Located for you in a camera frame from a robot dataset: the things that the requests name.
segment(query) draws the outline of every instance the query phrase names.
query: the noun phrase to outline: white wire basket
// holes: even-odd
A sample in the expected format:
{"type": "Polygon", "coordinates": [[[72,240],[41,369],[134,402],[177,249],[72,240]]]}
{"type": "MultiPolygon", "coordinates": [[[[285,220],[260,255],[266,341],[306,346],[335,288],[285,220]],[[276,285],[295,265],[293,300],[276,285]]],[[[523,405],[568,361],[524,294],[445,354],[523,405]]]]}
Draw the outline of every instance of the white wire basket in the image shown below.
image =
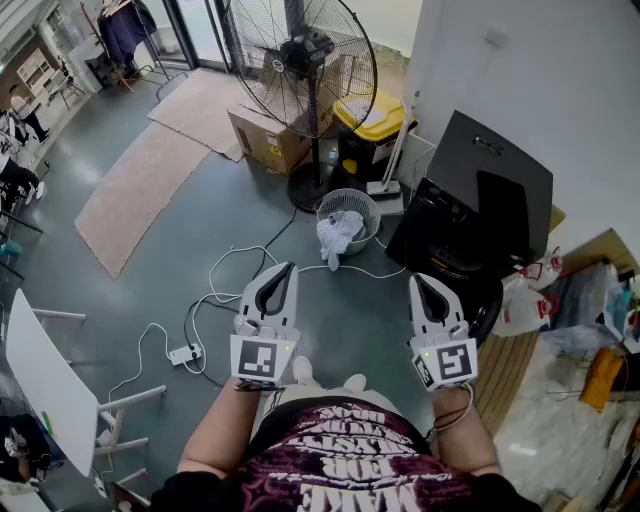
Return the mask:
{"type": "Polygon", "coordinates": [[[316,212],[318,222],[327,219],[329,215],[339,211],[353,211],[362,215],[365,234],[358,240],[349,243],[345,251],[345,255],[347,256],[357,254],[365,248],[369,240],[378,234],[381,217],[380,209],[375,201],[364,192],[353,188],[340,188],[324,196],[322,204],[316,212]]]}

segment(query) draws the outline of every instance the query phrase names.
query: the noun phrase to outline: cardboard box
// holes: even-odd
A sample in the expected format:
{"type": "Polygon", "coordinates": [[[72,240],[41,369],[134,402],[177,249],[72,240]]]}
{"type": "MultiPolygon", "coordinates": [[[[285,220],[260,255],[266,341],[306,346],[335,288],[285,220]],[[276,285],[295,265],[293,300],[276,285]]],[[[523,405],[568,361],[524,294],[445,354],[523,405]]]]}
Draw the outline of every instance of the cardboard box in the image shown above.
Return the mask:
{"type": "Polygon", "coordinates": [[[291,174],[311,146],[311,139],[245,105],[229,109],[229,119],[242,151],[280,174],[291,174]]]}

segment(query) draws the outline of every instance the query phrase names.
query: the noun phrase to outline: wooden board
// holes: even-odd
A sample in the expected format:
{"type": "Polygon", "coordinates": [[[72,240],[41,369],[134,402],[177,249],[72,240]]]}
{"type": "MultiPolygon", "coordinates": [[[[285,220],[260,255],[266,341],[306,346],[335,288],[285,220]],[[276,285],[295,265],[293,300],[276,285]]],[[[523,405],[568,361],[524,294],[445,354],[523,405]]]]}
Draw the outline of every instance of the wooden board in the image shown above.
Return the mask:
{"type": "Polygon", "coordinates": [[[551,205],[551,226],[549,227],[549,233],[556,229],[558,225],[566,218],[566,213],[564,213],[557,206],[551,205]]]}
{"type": "Polygon", "coordinates": [[[537,341],[538,331],[509,338],[491,335],[480,347],[475,402],[491,437],[509,412],[537,341]]]}
{"type": "Polygon", "coordinates": [[[573,274],[602,260],[613,263],[619,273],[633,270],[635,275],[640,274],[640,266],[633,254],[622,241],[620,235],[613,228],[609,228],[563,256],[562,275],[573,274]]]}

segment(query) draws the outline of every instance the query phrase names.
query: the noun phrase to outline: shoe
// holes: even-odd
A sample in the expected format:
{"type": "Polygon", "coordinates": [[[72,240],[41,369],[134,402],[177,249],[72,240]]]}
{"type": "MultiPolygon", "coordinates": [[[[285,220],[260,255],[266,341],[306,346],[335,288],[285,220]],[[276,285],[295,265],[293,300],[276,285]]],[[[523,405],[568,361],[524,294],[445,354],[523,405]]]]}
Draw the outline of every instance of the shoe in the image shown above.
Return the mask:
{"type": "Polygon", "coordinates": [[[36,189],[36,199],[42,199],[42,196],[44,195],[44,191],[45,191],[44,181],[41,181],[38,184],[38,188],[36,189]]]}
{"type": "Polygon", "coordinates": [[[352,393],[362,393],[366,386],[367,378],[361,373],[356,373],[349,377],[342,387],[348,389],[352,393]]]}
{"type": "Polygon", "coordinates": [[[321,387],[313,379],[313,366],[311,361],[304,356],[298,356],[293,361],[293,378],[303,386],[321,387]]]}
{"type": "Polygon", "coordinates": [[[33,195],[36,193],[36,189],[33,187],[29,187],[29,195],[27,196],[27,199],[25,200],[24,204],[28,205],[29,203],[31,203],[31,200],[33,199],[33,195]]]}

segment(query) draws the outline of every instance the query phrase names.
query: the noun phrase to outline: floor mat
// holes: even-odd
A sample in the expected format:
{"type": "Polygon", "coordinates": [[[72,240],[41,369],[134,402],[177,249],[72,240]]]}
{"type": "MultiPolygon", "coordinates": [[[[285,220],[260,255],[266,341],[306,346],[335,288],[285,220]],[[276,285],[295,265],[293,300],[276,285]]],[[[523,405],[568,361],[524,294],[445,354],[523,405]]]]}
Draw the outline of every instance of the floor mat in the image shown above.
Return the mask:
{"type": "Polygon", "coordinates": [[[199,142],[153,122],[100,182],[75,225],[113,279],[209,152],[199,142]]]}
{"type": "Polygon", "coordinates": [[[147,117],[237,162],[242,149],[227,109],[246,100],[247,93],[233,75],[200,68],[147,117]]]}

